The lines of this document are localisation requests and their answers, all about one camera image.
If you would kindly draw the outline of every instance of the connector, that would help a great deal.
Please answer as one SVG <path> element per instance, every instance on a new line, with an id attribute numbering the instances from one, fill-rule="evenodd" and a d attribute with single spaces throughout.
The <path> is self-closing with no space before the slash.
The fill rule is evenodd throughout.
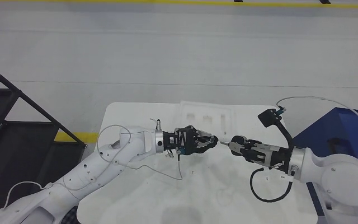
<path id="1" fill-rule="evenodd" d="M 275 114 L 277 116 L 280 116 L 281 114 L 283 114 L 286 111 L 286 108 L 279 106 L 280 110 L 275 111 Z"/>

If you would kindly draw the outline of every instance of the black cable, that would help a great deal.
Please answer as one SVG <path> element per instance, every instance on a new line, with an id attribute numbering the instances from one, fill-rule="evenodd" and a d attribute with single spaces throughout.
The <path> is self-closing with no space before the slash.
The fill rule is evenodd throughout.
<path id="1" fill-rule="evenodd" d="M 262 199 L 262 198 L 260 198 L 260 196 L 258 196 L 258 195 L 256 194 L 256 192 L 255 192 L 255 190 L 253 189 L 253 186 L 252 186 L 252 180 L 253 180 L 253 176 L 254 176 L 257 172 L 261 172 L 261 171 L 264 171 L 264 168 L 260 168 L 260 169 L 255 170 L 254 172 L 252 172 L 252 174 L 251 174 L 251 176 L 250 176 L 250 188 L 251 188 L 252 194 L 253 194 L 258 200 L 260 200 L 260 201 L 262 201 L 262 202 L 267 202 L 267 203 L 278 202 L 279 200 L 284 199 L 284 198 L 289 194 L 289 192 L 291 191 L 291 187 L 292 187 L 292 183 L 293 183 L 292 181 L 289 182 L 289 185 L 288 185 L 288 187 L 287 187 L 287 189 L 286 189 L 286 192 L 285 192 L 282 196 L 280 196 L 280 197 L 278 197 L 278 198 L 275 198 L 275 199 Z M 294 176 L 294 175 L 295 175 L 295 171 L 292 171 L 292 172 L 291 172 L 291 176 Z"/>

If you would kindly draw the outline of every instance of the blue panel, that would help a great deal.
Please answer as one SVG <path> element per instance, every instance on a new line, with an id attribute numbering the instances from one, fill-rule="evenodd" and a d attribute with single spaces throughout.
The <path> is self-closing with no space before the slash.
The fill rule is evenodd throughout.
<path id="1" fill-rule="evenodd" d="M 335 153 L 358 157 L 358 116 L 348 109 L 334 108 L 298 134 L 294 144 L 309 147 L 316 156 Z M 324 216 L 312 183 L 307 183 L 318 216 Z"/>

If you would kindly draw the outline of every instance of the cable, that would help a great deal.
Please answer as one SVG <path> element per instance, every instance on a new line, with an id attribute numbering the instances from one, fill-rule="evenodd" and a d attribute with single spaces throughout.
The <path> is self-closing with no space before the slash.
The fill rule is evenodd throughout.
<path id="1" fill-rule="evenodd" d="M 250 176 L 250 188 L 251 188 L 252 194 L 253 194 L 258 200 L 260 200 L 260 201 L 262 201 L 262 202 L 267 202 L 267 203 L 278 202 L 279 200 L 284 199 L 284 198 L 289 194 L 289 192 L 291 191 L 291 187 L 292 187 L 292 183 L 293 183 L 292 181 L 289 182 L 289 185 L 287 186 L 286 192 L 285 192 L 283 195 L 279 196 L 278 198 L 275 198 L 275 199 L 262 199 L 262 198 L 260 198 L 260 196 L 258 196 L 258 195 L 256 194 L 256 192 L 255 192 L 255 190 L 253 189 L 253 186 L 252 186 L 252 180 L 253 180 L 253 176 L 254 176 L 257 172 L 261 172 L 261 171 L 264 171 L 264 168 L 263 168 L 263 167 L 260 168 L 260 169 L 255 170 L 254 172 L 252 172 L 252 174 L 251 174 L 251 176 Z M 292 172 L 291 172 L 291 176 L 294 176 L 294 175 L 295 175 L 295 171 L 292 171 Z"/>
<path id="2" fill-rule="evenodd" d="M 112 160 L 111 160 L 111 161 L 108 161 L 108 160 L 106 160 L 105 158 L 103 158 L 103 156 L 101 155 L 100 148 L 98 147 L 98 140 L 100 139 L 100 136 L 101 136 L 102 132 L 103 132 L 104 130 L 106 130 L 107 128 L 110 128 L 110 127 L 121 127 L 121 128 L 124 128 L 124 129 L 128 132 L 128 134 L 129 134 L 129 139 L 128 139 L 128 141 L 126 142 L 126 144 L 123 146 L 123 148 L 121 148 L 121 149 L 118 150 L 118 152 L 114 155 L 114 157 L 112 158 Z M 132 138 L 132 134 L 130 133 L 130 131 L 128 130 L 128 128 L 126 128 L 125 126 L 122 126 L 122 125 L 120 125 L 120 124 L 112 124 L 112 125 L 109 125 L 109 126 L 105 127 L 105 128 L 104 128 L 102 131 L 100 131 L 100 133 L 98 134 L 97 142 L 96 142 L 97 152 L 98 152 L 98 154 L 100 155 L 100 158 L 103 159 L 103 160 L 106 161 L 106 162 L 113 163 L 114 158 L 118 155 L 118 153 L 119 153 L 120 151 L 122 151 L 122 150 L 128 145 L 128 143 L 130 142 L 131 138 Z"/>
<path id="3" fill-rule="evenodd" d="M 129 139 L 128 139 L 128 141 L 126 142 L 126 144 L 123 146 L 123 148 L 121 148 L 121 149 L 118 150 L 118 152 L 114 155 L 114 157 L 112 158 L 112 160 L 111 160 L 111 161 L 108 161 L 108 160 L 106 160 L 105 158 L 103 158 L 102 155 L 101 155 L 100 149 L 99 149 L 99 147 L 98 147 L 98 140 L 100 139 L 100 136 L 101 136 L 102 132 L 103 132 L 104 130 L 106 130 L 107 128 L 110 128 L 110 127 L 122 127 L 122 128 L 124 128 L 124 129 L 129 133 Z M 109 126 L 105 127 L 102 131 L 100 131 L 100 133 L 98 134 L 97 143 L 96 143 L 96 147 L 97 147 L 98 154 L 100 155 L 100 157 L 101 157 L 104 161 L 109 162 L 109 163 L 113 163 L 114 158 L 118 155 L 118 153 L 119 153 L 120 151 L 122 151 L 122 150 L 128 145 L 128 143 L 130 143 L 130 140 L 131 140 L 131 133 L 130 133 L 130 131 L 128 130 L 128 128 L 126 128 L 125 126 L 119 125 L 119 124 L 109 125 Z M 155 171 L 155 172 L 157 172 L 157 173 L 159 173 L 159 174 L 162 174 L 162 175 L 164 175 L 164 176 L 167 176 L 167 177 L 169 177 L 169 178 L 173 178 L 173 179 L 175 179 L 175 180 L 182 180 L 182 179 L 183 179 L 183 177 L 182 177 L 182 175 L 181 175 L 179 160 L 178 160 L 178 169 L 179 169 L 179 174 L 180 174 L 180 177 L 181 177 L 180 179 L 179 179 L 179 178 L 175 178 L 175 177 L 173 177 L 173 176 L 170 176 L 170 175 L 168 175 L 168 174 L 165 174 L 165 173 L 163 173 L 163 172 L 160 172 L 160 171 L 158 171 L 158 170 L 156 170 L 156 169 L 154 169 L 154 168 L 151 168 L 151 167 L 148 166 L 148 165 L 142 165 L 142 166 L 140 166 L 140 167 L 138 167 L 138 168 L 131 167 L 131 166 L 128 166 L 128 165 L 125 165 L 125 164 L 119 164 L 119 165 L 128 167 L 128 168 L 130 168 L 130 169 L 132 169 L 132 170 L 139 170 L 139 169 L 142 168 L 142 167 L 147 167 L 147 168 L 149 168 L 149 169 L 151 169 L 151 170 L 153 170 L 153 171 Z"/>
<path id="4" fill-rule="evenodd" d="M 180 174 L 180 179 L 179 178 L 175 178 L 175 177 L 173 177 L 173 176 L 170 176 L 170 175 L 168 175 L 168 174 L 165 174 L 165 173 L 163 173 L 163 172 L 160 172 L 160 171 L 158 171 L 158 170 L 155 170 L 155 169 L 153 169 L 153 168 L 151 168 L 150 166 L 147 166 L 147 165 L 141 165 L 141 166 L 139 166 L 138 168 L 134 168 L 134 167 L 130 167 L 130 166 L 126 166 L 126 165 L 124 165 L 125 167 L 128 167 L 128 168 L 130 168 L 130 169 L 133 169 L 133 170 L 139 170 L 140 168 L 142 168 L 142 167 L 148 167 L 149 169 L 151 169 L 151 170 L 153 170 L 153 171 L 155 171 L 155 172 L 158 172 L 158 173 L 160 173 L 160 174 L 162 174 L 162 175 L 164 175 L 164 176 L 167 176 L 167 177 L 169 177 L 169 178 L 172 178 L 172 179 L 175 179 L 175 180 L 183 180 L 183 176 L 181 175 L 181 170 L 180 170 L 180 162 L 178 161 L 178 169 L 179 169 L 179 174 Z"/>
<path id="5" fill-rule="evenodd" d="M 290 96 L 290 97 L 286 97 L 286 98 L 283 98 L 283 99 L 279 100 L 276 103 L 276 106 L 279 108 L 280 107 L 280 105 L 279 105 L 280 102 L 282 102 L 284 100 L 287 100 L 287 99 L 293 99 L 293 98 L 307 98 L 307 99 L 326 100 L 326 101 L 330 101 L 330 102 L 335 102 L 335 103 L 337 103 L 337 104 L 339 104 L 341 106 L 344 106 L 345 108 L 351 110 L 355 115 L 358 116 L 358 113 L 354 109 L 350 108 L 349 106 L 346 106 L 346 105 L 344 105 L 344 104 L 342 104 L 342 103 L 340 103 L 338 101 L 330 100 L 330 99 L 319 97 L 319 96 Z"/>
<path id="6" fill-rule="evenodd" d="M 114 155 L 114 157 L 112 158 L 111 161 L 106 160 L 105 158 L 102 157 L 101 152 L 100 152 L 99 147 L 98 147 L 98 139 L 100 138 L 102 132 L 103 132 L 104 130 L 106 130 L 107 128 L 110 128 L 110 127 L 122 127 L 122 128 L 124 128 L 125 130 L 127 130 L 128 133 L 129 133 L 129 139 L 128 139 L 127 143 L 126 143 L 121 149 L 118 150 L 118 152 Z M 96 179 L 98 179 L 98 178 L 108 169 L 108 167 L 111 165 L 111 163 L 113 163 L 114 158 L 118 155 L 118 153 L 120 153 L 120 152 L 128 145 L 128 143 L 130 142 L 130 140 L 131 140 L 131 133 L 130 133 L 130 131 L 128 130 L 128 128 L 126 128 L 126 127 L 124 127 L 124 126 L 122 126 L 122 125 L 119 125 L 119 124 L 109 125 L 109 126 L 105 127 L 102 131 L 100 131 L 100 133 L 98 134 L 96 147 L 97 147 L 98 154 L 100 155 L 100 157 L 101 157 L 104 161 L 108 162 L 108 165 L 107 165 L 106 168 L 98 175 L 98 177 L 97 177 Z M 165 173 L 163 173 L 163 172 L 160 172 L 160 171 L 158 171 L 158 170 L 156 170 L 156 169 L 153 169 L 153 168 L 151 168 L 150 166 L 147 166 L 147 165 L 142 165 L 142 166 L 140 166 L 140 167 L 138 167 L 138 168 L 131 167 L 131 166 L 124 165 L 124 164 L 119 164 L 119 165 L 128 167 L 128 168 L 130 168 L 130 169 L 132 169 L 132 170 L 139 170 L 139 169 L 141 169 L 142 167 L 147 167 L 147 168 L 149 168 L 149 169 L 151 169 L 151 170 L 153 170 L 153 171 L 155 171 L 155 172 L 157 172 L 157 173 L 159 173 L 159 174 L 162 174 L 162 175 L 164 175 L 164 176 L 167 176 L 167 177 L 169 177 L 169 178 L 173 178 L 173 179 L 175 179 L 175 180 L 182 180 L 182 179 L 183 179 L 183 176 L 182 176 L 181 170 L 180 170 L 180 159 L 179 159 L 179 158 L 180 158 L 180 156 L 178 155 L 178 169 L 179 169 L 180 179 L 179 179 L 179 178 L 175 178 L 175 177 L 173 177 L 173 176 L 170 176 L 170 175 L 168 175 L 168 174 L 165 174 Z M 9 192 L 8 192 L 8 194 L 7 194 L 7 199 L 6 199 L 5 206 L 2 208 L 2 210 L 4 210 L 4 209 L 7 207 L 7 204 L 8 204 L 8 201 L 9 201 L 9 198 L 10 198 L 10 194 L 11 194 L 12 189 L 13 189 L 14 187 L 18 186 L 19 184 L 24 184 L 24 183 L 36 184 L 36 185 L 38 185 L 38 186 L 40 187 L 41 190 L 45 189 L 47 186 L 52 187 L 53 185 L 61 185 L 61 186 L 63 186 L 64 188 L 66 188 L 67 190 L 72 190 L 72 191 L 82 190 L 83 188 L 85 188 L 85 187 L 87 187 L 88 185 L 91 184 L 91 182 L 89 182 L 88 184 L 86 184 L 85 186 L 83 186 L 83 187 L 81 187 L 81 188 L 73 189 L 73 188 L 69 188 L 69 187 L 67 187 L 67 186 L 65 185 L 65 181 L 64 181 L 63 177 L 62 177 L 62 181 L 63 181 L 64 184 L 63 184 L 63 183 L 59 183 L 59 182 L 48 183 L 45 187 L 42 187 L 39 183 L 36 183 L 36 182 L 33 182 L 33 181 L 23 181 L 23 182 L 19 182 L 19 183 L 15 184 L 14 186 L 12 186 L 12 188 L 9 190 Z"/>
<path id="7" fill-rule="evenodd" d="M 4 210 L 6 207 L 7 207 L 7 204 L 9 203 L 9 199 L 10 199 L 10 194 L 11 194 L 11 191 L 14 189 L 14 187 L 20 185 L 20 184 L 36 184 L 37 186 L 40 187 L 41 190 L 45 189 L 46 186 L 42 187 L 39 183 L 36 183 L 36 182 L 33 182 L 33 181 L 23 181 L 23 182 L 19 182 L 17 184 L 15 184 L 14 186 L 12 186 L 12 188 L 10 188 L 9 192 L 7 193 L 7 198 L 6 198 L 6 202 L 5 202 L 5 205 L 4 207 L 1 209 L 1 210 Z"/>

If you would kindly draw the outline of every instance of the black metal stand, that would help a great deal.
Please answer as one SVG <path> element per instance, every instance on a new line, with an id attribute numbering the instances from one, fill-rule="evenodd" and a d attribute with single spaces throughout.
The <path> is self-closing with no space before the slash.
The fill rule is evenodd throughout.
<path id="1" fill-rule="evenodd" d="M 42 186 L 57 181 L 81 161 L 87 145 L 2 75 L 0 82 L 7 87 L 0 89 L 0 207 L 3 207 L 12 186 L 22 181 Z M 50 122 L 6 120 L 19 98 Z M 54 142 L 59 129 L 76 142 Z M 37 186 L 21 184 L 13 189 L 9 203 L 38 191 Z"/>
<path id="2" fill-rule="evenodd" d="M 72 132 L 70 132 L 67 128 L 65 128 L 61 123 L 59 123 L 49 113 L 47 113 L 41 106 L 39 106 L 32 99 L 30 99 L 25 93 L 23 93 L 21 90 L 19 90 L 16 86 L 14 86 L 9 80 L 7 80 L 1 74 L 0 74 L 0 82 L 3 83 L 6 87 L 8 87 L 13 92 L 13 95 L 11 96 L 11 99 L 10 99 L 11 103 L 8 104 L 6 109 L 0 115 L 1 123 L 5 120 L 5 117 L 10 112 L 11 108 L 14 106 L 17 99 L 20 97 L 25 102 L 27 102 L 30 106 L 32 106 L 38 112 L 40 112 L 44 117 L 46 117 L 52 123 L 54 123 L 59 129 L 63 130 L 63 132 L 65 132 L 71 138 L 73 138 L 76 142 L 78 142 L 79 144 L 82 144 L 84 147 L 86 146 L 86 144 L 84 144 L 81 140 L 79 140 Z"/>

